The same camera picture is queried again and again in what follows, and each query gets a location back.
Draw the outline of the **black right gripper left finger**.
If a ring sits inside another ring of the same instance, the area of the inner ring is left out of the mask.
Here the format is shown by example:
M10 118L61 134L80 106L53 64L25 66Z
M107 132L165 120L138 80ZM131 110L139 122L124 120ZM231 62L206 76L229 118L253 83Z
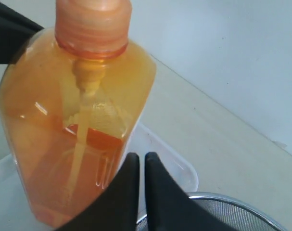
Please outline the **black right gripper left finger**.
M106 190L59 231L134 231L140 190L140 159L128 153Z

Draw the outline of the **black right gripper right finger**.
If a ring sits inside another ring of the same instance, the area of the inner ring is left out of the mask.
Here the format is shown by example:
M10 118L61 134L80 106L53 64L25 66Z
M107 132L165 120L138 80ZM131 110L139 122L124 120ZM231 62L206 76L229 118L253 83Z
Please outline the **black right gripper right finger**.
M178 186L159 156L145 156L145 199L150 231L233 231Z

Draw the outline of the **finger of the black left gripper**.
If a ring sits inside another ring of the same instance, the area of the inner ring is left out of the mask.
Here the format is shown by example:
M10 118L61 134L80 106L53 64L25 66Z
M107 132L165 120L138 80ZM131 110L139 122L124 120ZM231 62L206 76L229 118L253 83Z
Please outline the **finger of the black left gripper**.
M11 64L14 55L42 26L0 2L0 64Z

